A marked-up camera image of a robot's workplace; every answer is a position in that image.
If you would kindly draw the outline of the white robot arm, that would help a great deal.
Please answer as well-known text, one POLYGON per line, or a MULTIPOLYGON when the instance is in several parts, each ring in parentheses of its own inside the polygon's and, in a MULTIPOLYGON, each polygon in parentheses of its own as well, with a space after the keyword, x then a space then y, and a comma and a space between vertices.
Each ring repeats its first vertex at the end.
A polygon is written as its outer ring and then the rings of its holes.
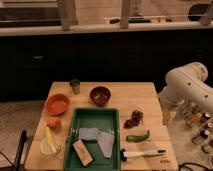
POLYGON ((174 68, 166 74, 166 86, 158 94, 164 125, 169 123, 170 111, 185 99, 213 114, 213 87, 205 83, 207 78, 208 70, 200 62, 174 68))

